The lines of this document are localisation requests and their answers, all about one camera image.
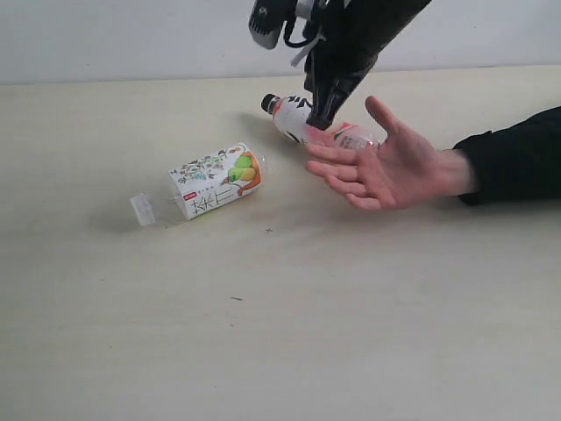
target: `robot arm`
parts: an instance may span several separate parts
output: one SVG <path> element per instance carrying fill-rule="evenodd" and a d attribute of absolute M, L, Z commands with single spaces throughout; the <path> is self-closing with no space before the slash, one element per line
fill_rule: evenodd
<path fill-rule="evenodd" d="M 283 26 L 288 46 L 310 48 L 304 88 L 313 95 L 308 124 L 327 129 L 362 82 L 378 54 L 431 0 L 256 0 L 253 39 L 274 49 Z M 304 40 L 290 40 L 296 18 Z"/>

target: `white wall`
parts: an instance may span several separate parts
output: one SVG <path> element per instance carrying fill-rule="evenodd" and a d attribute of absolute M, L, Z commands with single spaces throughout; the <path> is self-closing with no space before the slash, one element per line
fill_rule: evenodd
<path fill-rule="evenodd" d="M 286 75 L 252 0 L 0 0 L 0 83 Z M 561 63 L 561 0 L 434 0 L 379 70 Z"/>

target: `plastic bottle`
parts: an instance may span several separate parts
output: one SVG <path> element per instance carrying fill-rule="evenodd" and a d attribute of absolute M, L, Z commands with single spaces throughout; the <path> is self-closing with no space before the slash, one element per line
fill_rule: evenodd
<path fill-rule="evenodd" d="M 268 94 L 261 102 L 263 111 L 273 116 L 274 125 L 288 138 L 302 144 L 317 144 L 360 149 L 378 143 L 374 136 L 358 125 L 335 120 L 325 131 L 306 124 L 312 110 L 311 104 L 302 96 L 280 98 Z"/>
<path fill-rule="evenodd" d="M 159 189 L 131 205 L 142 226 L 179 224 L 251 194 L 265 176 L 265 156 L 238 143 L 171 169 Z"/>

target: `finger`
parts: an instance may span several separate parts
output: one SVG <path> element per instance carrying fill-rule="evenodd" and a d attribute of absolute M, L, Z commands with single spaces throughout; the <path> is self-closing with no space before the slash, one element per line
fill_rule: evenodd
<path fill-rule="evenodd" d="M 349 165 L 331 165 L 324 162 L 308 161 L 306 169 L 320 177 L 333 175 L 343 182 L 355 182 L 359 179 L 359 172 L 355 167 Z"/>
<path fill-rule="evenodd" d="M 380 201 L 373 197 L 358 197 L 352 193 L 346 195 L 346 197 L 350 204 L 363 211 L 381 211 L 382 209 Z"/>
<path fill-rule="evenodd" d="M 388 133 L 396 133 L 404 124 L 398 119 L 384 103 L 375 96 L 366 99 L 366 109 L 376 123 Z"/>
<path fill-rule="evenodd" d="M 340 147 L 327 147 L 321 145 L 307 145 L 306 150 L 312 156 L 322 161 L 334 164 L 352 165 L 357 160 L 357 151 Z"/>
<path fill-rule="evenodd" d="M 366 196 L 366 187 L 364 186 L 364 184 L 360 184 L 359 182 L 342 182 L 333 175 L 328 175 L 325 178 L 325 181 L 327 182 L 328 186 L 330 186 L 333 190 L 335 190 L 337 193 L 342 194 L 343 196 L 350 194 L 358 197 Z"/>

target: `white bottle cap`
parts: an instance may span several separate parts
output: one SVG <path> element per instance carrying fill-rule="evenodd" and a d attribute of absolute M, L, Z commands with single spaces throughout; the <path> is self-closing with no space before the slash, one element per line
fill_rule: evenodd
<path fill-rule="evenodd" d="M 154 210 L 146 193 L 132 197 L 131 205 L 140 225 L 147 226 L 156 223 L 156 215 L 154 215 Z"/>

